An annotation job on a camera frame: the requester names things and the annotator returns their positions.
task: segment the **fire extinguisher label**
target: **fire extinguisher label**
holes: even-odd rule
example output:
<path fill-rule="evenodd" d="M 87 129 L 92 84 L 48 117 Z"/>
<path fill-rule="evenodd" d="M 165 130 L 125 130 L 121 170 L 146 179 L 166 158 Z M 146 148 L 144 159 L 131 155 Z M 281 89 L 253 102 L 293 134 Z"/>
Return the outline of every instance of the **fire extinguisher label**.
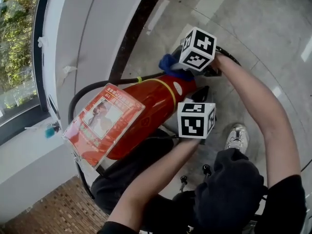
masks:
<path fill-rule="evenodd" d="M 68 126 L 63 138 L 77 157 L 96 169 L 144 108 L 125 91 L 107 84 Z"/>

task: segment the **black sleeve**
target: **black sleeve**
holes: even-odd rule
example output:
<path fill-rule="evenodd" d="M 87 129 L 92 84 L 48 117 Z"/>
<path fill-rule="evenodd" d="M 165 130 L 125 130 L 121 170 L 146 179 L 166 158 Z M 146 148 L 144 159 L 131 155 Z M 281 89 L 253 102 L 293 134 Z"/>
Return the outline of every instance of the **black sleeve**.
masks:
<path fill-rule="evenodd" d="M 109 221 L 97 234 L 137 234 L 137 232 L 122 224 Z"/>
<path fill-rule="evenodd" d="M 290 176 L 269 189 L 263 214 L 254 232 L 299 234 L 306 211 L 301 177 Z"/>

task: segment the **white wall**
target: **white wall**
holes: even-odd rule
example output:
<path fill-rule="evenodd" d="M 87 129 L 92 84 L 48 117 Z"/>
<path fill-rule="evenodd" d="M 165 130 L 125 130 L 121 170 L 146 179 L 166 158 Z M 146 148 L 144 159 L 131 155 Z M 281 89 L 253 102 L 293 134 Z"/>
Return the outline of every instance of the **white wall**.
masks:
<path fill-rule="evenodd" d="M 52 118 L 47 118 L 35 126 L 46 126 L 52 122 Z M 0 146 L 0 184 L 53 149 L 63 145 L 61 133 L 46 139 L 45 130 L 46 127 L 25 130 Z"/>
<path fill-rule="evenodd" d="M 95 0 L 82 38 L 76 90 L 107 80 L 129 23 L 141 0 Z M 77 104 L 80 111 L 97 92 Z"/>
<path fill-rule="evenodd" d="M 59 21 L 64 3 L 65 0 L 48 0 L 42 32 L 42 35 L 46 38 L 46 43 L 42 47 L 44 53 L 43 85 L 45 91 L 51 95 L 56 106 L 58 101 L 55 82 L 55 55 Z"/>
<path fill-rule="evenodd" d="M 23 168 L 0 184 L 0 224 L 31 207 L 76 174 L 73 157 L 64 145 Z"/>
<path fill-rule="evenodd" d="M 68 125 L 68 105 L 75 88 L 77 92 L 108 78 L 140 1 L 49 0 L 43 30 L 48 39 L 48 46 L 44 47 L 44 87 L 58 107 L 63 129 Z M 56 81 L 65 66 L 78 68 L 77 80 L 76 72 L 72 72 L 57 88 Z M 83 98 L 81 105 L 89 98 Z"/>

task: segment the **blue cloth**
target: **blue cloth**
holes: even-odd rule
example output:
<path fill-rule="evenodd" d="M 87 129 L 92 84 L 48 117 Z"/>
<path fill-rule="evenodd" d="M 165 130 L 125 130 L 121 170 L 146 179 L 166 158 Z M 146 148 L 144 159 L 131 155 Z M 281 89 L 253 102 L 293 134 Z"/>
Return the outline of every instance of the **blue cloth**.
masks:
<path fill-rule="evenodd" d="M 178 60 L 175 59 L 172 55 L 170 54 L 165 54 L 163 58 L 159 61 L 159 68 L 163 70 L 166 74 L 180 78 L 185 81 L 191 81 L 194 79 L 194 76 L 190 71 L 186 71 L 183 69 L 179 70 L 171 70 L 171 66 L 178 63 Z"/>
<path fill-rule="evenodd" d="M 44 133 L 46 138 L 51 138 L 55 134 L 55 130 L 53 127 L 49 127 L 45 130 Z"/>

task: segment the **hand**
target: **hand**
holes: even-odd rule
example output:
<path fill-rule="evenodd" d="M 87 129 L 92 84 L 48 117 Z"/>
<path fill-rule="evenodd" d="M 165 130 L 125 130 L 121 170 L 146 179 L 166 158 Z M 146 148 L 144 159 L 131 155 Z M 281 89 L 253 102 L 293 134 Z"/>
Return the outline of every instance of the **hand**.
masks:
<path fill-rule="evenodd" d="M 181 138 L 181 143 L 197 146 L 201 140 L 200 138 Z"/>
<path fill-rule="evenodd" d="M 219 52 L 216 52 L 214 56 L 214 60 L 210 64 L 216 73 L 218 72 L 218 69 L 220 69 L 220 66 L 221 66 L 220 57 L 225 57 L 225 56 Z"/>

